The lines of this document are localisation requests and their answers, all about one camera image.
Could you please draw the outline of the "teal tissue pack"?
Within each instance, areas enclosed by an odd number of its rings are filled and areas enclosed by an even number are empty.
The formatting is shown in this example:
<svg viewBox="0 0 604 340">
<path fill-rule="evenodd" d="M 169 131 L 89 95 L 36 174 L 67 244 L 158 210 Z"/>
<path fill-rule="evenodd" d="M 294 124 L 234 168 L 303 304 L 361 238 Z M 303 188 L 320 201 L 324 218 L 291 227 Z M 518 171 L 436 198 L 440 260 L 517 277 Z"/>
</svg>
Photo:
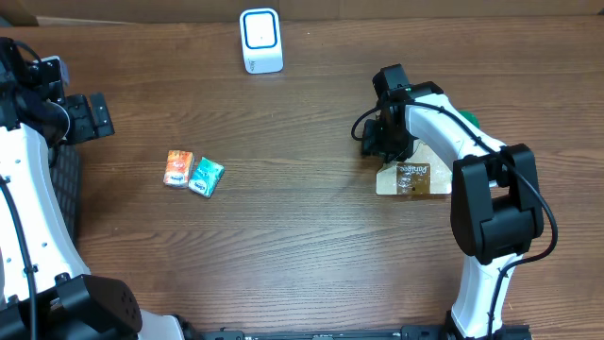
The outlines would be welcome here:
<svg viewBox="0 0 604 340">
<path fill-rule="evenodd" d="M 203 157 L 194 170 L 188 187 L 193 192 L 210 198 L 224 172 L 223 165 Z"/>
</svg>

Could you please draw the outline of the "dark grey plastic basket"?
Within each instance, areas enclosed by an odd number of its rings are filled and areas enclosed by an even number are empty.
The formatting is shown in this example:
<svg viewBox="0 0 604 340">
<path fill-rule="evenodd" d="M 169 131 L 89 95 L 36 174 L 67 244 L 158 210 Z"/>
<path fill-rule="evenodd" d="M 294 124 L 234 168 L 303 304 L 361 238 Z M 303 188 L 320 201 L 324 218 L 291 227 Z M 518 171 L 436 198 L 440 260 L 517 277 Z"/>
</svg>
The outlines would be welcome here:
<svg viewBox="0 0 604 340">
<path fill-rule="evenodd" d="M 73 145 L 61 145 L 49 154 L 51 182 L 70 239 L 76 244 L 81 215 L 82 161 Z"/>
</svg>

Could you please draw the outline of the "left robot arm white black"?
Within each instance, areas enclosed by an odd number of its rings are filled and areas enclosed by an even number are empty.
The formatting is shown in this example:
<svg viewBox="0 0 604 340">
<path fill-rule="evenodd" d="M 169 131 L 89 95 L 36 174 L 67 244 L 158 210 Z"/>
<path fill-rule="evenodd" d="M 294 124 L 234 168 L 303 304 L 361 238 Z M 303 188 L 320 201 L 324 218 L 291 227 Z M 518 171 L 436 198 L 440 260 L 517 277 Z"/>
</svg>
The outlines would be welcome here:
<svg viewBox="0 0 604 340">
<path fill-rule="evenodd" d="M 67 94 L 59 57 L 1 41 L 1 335 L 5 339 L 195 339 L 179 315 L 143 310 L 121 280 L 91 273 L 66 218 L 78 172 L 59 152 L 110 136 L 105 97 Z"/>
</svg>

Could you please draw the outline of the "green lid jar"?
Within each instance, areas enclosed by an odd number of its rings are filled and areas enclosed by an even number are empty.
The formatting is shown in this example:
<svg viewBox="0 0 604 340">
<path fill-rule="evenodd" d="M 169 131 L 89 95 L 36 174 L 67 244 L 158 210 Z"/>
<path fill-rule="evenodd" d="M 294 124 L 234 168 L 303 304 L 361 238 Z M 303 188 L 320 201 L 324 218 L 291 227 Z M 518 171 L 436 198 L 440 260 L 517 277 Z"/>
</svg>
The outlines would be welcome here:
<svg viewBox="0 0 604 340">
<path fill-rule="evenodd" d="M 475 128 L 480 128 L 479 120 L 476 117 L 476 115 L 473 114 L 472 112 L 462 110 L 460 112 L 460 115 L 465 119 L 465 121 L 467 122 L 467 125 L 471 125 Z"/>
</svg>

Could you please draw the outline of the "brown white snack pouch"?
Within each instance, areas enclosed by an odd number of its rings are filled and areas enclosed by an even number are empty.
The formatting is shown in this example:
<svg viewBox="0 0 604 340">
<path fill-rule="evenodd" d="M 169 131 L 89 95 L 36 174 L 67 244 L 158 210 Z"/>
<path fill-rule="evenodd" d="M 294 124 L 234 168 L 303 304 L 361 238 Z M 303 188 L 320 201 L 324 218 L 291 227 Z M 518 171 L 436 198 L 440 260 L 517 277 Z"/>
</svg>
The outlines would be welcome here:
<svg viewBox="0 0 604 340">
<path fill-rule="evenodd" d="M 452 173 L 424 142 L 416 140 L 412 156 L 385 163 L 376 175 L 379 196 L 449 195 Z"/>
</svg>

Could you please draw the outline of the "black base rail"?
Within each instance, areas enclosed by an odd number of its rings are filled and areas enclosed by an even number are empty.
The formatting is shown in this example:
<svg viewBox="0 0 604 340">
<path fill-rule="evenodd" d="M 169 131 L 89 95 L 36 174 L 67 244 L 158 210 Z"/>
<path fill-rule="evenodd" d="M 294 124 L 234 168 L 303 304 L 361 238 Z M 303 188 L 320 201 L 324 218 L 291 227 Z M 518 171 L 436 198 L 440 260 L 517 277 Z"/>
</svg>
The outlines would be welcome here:
<svg viewBox="0 0 604 340">
<path fill-rule="evenodd" d="M 206 331 L 202 340 L 453 340 L 461 336 L 443 326 L 403 326 L 398 330 L 249 332 Z"/>
</svg>

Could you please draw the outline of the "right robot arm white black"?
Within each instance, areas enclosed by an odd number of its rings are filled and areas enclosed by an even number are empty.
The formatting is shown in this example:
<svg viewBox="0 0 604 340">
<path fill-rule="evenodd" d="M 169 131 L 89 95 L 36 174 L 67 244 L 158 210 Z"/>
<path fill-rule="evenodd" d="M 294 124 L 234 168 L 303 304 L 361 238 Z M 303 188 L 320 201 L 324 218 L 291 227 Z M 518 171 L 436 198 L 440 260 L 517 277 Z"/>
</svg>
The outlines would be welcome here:
<svg viewBox="0 0 604 340">
<path fill-rule="evenodd" d="M 514 269 L 544 224 L 555 222 L 539 190 L 535 159 L 524 144 L 506 145 L 481 131 L 432 81 L 413 84 L 399 64 L 372 79 L 374 108 L 356 123 L 363 156 L 410 170 L 425 143 L 451 172 L 450 225 L 465 255 L 458 297 L 441 325 L 404 326 L 402 339 L 530 339 L 525 325 L 506 325 L 502 309 Z"/>
</svg>

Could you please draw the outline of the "white barcode scanner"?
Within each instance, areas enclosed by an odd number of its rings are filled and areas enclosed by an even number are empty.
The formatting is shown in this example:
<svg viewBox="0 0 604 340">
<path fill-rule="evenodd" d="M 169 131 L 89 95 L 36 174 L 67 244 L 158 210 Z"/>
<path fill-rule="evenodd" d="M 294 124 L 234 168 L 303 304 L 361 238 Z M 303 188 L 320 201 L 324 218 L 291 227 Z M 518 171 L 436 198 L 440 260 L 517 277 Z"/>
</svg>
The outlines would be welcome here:
<svg viewBox="0 0 604 340">
<path fill-rule="evenodd" d="M 272 8 L 247 9 L 239 22 L 246 72 L 251 75 L 280 72 L 284 60 L 277 12 Z"/>
</svg>

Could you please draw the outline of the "orange tissue pack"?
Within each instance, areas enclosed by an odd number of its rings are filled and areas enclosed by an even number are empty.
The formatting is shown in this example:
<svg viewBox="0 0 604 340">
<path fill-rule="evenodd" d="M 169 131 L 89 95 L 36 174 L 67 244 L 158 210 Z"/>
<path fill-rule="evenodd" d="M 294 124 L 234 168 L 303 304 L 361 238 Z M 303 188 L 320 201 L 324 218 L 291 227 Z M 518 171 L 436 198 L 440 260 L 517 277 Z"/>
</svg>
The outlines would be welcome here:
<svg viewBox="0 0 604 340">
<path fill-rule="evenodd" d="M 167 186 L 185 188 L 188 186 L 194 165 L 194 154 L 189 151 L 170 150 L 168 152 L 163 183 Z"/>
</svg>

